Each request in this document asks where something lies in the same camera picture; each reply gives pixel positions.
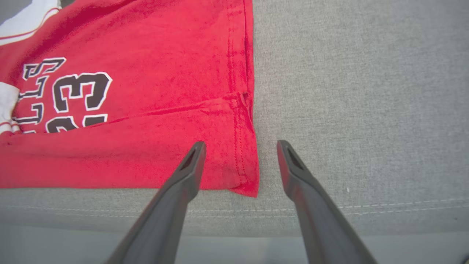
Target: printed number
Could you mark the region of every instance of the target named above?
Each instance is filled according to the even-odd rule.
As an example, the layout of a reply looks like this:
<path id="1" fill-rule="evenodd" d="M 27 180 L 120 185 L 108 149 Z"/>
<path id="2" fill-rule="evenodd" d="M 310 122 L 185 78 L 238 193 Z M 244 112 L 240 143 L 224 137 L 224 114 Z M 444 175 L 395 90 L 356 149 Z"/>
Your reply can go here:
<path id="1" fill-rule="evenodd" d="M 31 111 L 36 112 L 36 116 L 14 118 L 14 120 L 18 124 L 39 124 L 42 121 L 42 116 L 44 114 L 44 104 L 31 104 Z"/>
<path id="2" fill-rule="evenodd" d="M 28 80 L 31 77 L 36 77 L 39 74 L 55 72 L 67 60 L 63 57 L 44 59 L 41 63 L 28 63 L 23 66 L 23 79 Z M 49 76 L 42 76 L 37 78 L 36 85 L 38 88 L 34 91 L 26 91 L 20 93 L 18 101 L 24 98 L 42 98 L 44 88 Z M 105 72 L 96 73 L 82 73 L 80 75 L 66 75 L 54 82 L 52 86 L 54 108 L 57 113 L 68 113 L 68 99 L 77 99 L 85 97 L 84 104 L 86 111 L 98 110 L 106 99 L 107 90 L 112 82 L 111 77 Z M 83 86 L 91 85 L 91 93 L 84 94 Z M 68 88 L 68 94 L 63 93 L 63 89 Z M 35 112 L 35 116 L 14 118 L 19 124 L 35 124 L 38 125 L 44 116 L 44 104 L 34 103 L 31 104 L 31 111 Z M 99 124 L 107 121 L 107 114 L 99 115 L 85 115 L 83 117 L 82 125 L 87 127 L 94 124 Z M 69 131 L 78 126 L 73 120 L 73 116 L 60 116 L 55 117 L 46 122 L 45 128 L 48 133 L 55 133 L 60 131 Z M 35 133 L 35 130 L 24 131 L 24 133 Z"/>
<path id="3" fill-rule="evenodd" d="M 45 124 L 45 129 L 48 133 L 57 133 L 60 131 L 70 131 L 78 128 L 73 120 L 73 116 L 61 116 L 49 120 Z"/>
<path id="4" fill-rule="evenodd" d="M 107 114 L 102 115 L 90 115 L 83 117 L 83 127 L 87 127 L 94 124 L 104 123 L 107 121 Z"/>
<path id="5" fill-rule="evenodd" d="M 50 58 L 45 59 L 41 63 L 28 63 L 23 66 L 23 79 L 25 81 L 30 77 L 39 75 L 44 69 L 45 65 L 52 65 L 47 68 L 43 73 L 55 72 L 60 66 L 62 66 L 67 60 L 65 58 Z"/>
<path id="6" fill-rule="evenodd" d="M 38 88 L 34 91 L 27 91 L 24 93 L 20 93 L 18 95 L 18 101 L 23 98 L 28 98 L 28 97 L 42 98 L 42 93 L 44 91 L 44 85 L 45 85 L 45 82 L 47 81 L 47 78 L 49 78 L 49 76 L 38 78 L 36 80 L 36 85 L 38 86 Z"/>
<path id="7" fill-rule="evenodd" d="M 57 79 L 52 87 L 54 108 L 57 113 L 68 113 L 67 97 L 64 97 L 63 88 L 68 88 L 68 98 L 83 98 L 83 85 L 91 85 L 91 94 L 85 96 L 87 111 L 97 110 L 106 99 L 107 90 L 112 82 L 105 72 L 82 73 L 67 75 Z"/>

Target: red jersey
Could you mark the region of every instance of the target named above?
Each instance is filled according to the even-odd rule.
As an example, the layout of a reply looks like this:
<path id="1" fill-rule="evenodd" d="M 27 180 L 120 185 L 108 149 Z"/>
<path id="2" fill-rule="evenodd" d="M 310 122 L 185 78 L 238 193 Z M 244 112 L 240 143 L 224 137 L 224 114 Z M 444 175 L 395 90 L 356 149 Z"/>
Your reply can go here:
<path id="1" fill-rule="evenodd" d="M 203 140 L 201 188 L 256 196 L 252 29 L 250 0 L 78 0 L 0 46 L 0 187 L 161 187 Z"/>

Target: couch cushion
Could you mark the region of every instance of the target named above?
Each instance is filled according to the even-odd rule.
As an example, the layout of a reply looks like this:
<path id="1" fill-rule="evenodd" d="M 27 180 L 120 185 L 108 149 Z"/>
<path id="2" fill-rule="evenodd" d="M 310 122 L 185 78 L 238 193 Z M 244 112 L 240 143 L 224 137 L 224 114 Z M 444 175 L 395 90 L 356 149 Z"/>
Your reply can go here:
<path id="1" fill-rule="evenodd" d="M 254 0 L 257 199 L 201 191 L 184 233 L 298 235 L 288 140 L 363 235 L 469 230 L 469 2 Z M 126 231 L 149 189 L 2 189 L 0 221 Z"/>

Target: couch seam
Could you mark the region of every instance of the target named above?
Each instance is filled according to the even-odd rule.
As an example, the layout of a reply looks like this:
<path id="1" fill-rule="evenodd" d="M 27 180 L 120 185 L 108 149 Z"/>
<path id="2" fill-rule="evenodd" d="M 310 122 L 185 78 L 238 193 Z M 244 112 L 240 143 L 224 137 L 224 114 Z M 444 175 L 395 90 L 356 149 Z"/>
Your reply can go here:
<path id="1" fill-rule="evenodd" d="M 433 208 L 422 208 L 422 209 L 409 209 L 409 210 L 388 210 L 388 211 L 375 211 L 375 212 L 358 212 L 358 213 L 344 213 L 344 216 L 347 215 L 368 215 L 368 214 L 386 214 L 386 213 L 402 213 L 402 212 L 415 212 L 415 211 L 428 211 L 428 210 L 445 210 L 445 209 L 456 209 L 456 208 L 467 208 L 468 205 L 460 206 L 447 206 L 447 207 L 433 207 Z M 86 217 L 122 217 L 122 218 L 138 218 L 139 216 L 112 216 L 112 215 L 85 215 L 85 214 L 66 214 L 66 213 L 51 213 L 54 215 L 64 215 L 64 216 L 86 216 Z M 186 216 L 186 218 L 296 218 L 297 216 L 282 216 L 282 215 L 272 215 L 272 216 Z"/>
<path id="2" fill-rule="evenodd" d="M 389 207 L 399 205 L 413 205 L 422 203 L 432 202 L 454 202 L 469 200 L 469 197 L 449 198 L 442 200 L 427 200 L 418 202 L 401 202 L 401 203 L 382 203 L 382 204 L 370 204 L 370 205 L 353 205 L 353 206 L 339 206 L 339 209 L 348 208 L 368 208 L 368 207 Z M 34 206 L 21 206 L 21 205 L 5 205 L 0 204 L 0 207 L 6 208 L 24 208 L 24 209 L 40 209 L 40 210 L 55 210 L 55 211 L 83 211 L 83 212 L 142 212 L 142 210 L 93 210 L 93 209 L 69 209 L 69 208 L 57 208 L 57 207 L 34 207 Z M 246 209 L 246 210 L 188 210 L 187 212 L 276 212 L 276 211 L 294 211 L 295 209 L 280 208 L 280 209 Z"/>

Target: white fabric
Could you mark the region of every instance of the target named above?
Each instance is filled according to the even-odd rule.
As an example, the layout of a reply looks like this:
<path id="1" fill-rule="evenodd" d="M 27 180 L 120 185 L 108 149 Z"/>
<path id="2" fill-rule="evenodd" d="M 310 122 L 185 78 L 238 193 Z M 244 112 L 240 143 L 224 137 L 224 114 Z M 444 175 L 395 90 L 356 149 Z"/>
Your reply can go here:
<path id="1" fill-rule="evenodd" d="M 57 0 L 33 0 L 25 9 L 0 25 L 0 45 L 31 37 L 59 9 Z"/>
<path id="2" fill-rule="evenodd" d="M 18 88 L 0 82 L 0 134 L 20 130 L 18 123 L 11 119 L 19 92 Z"/>

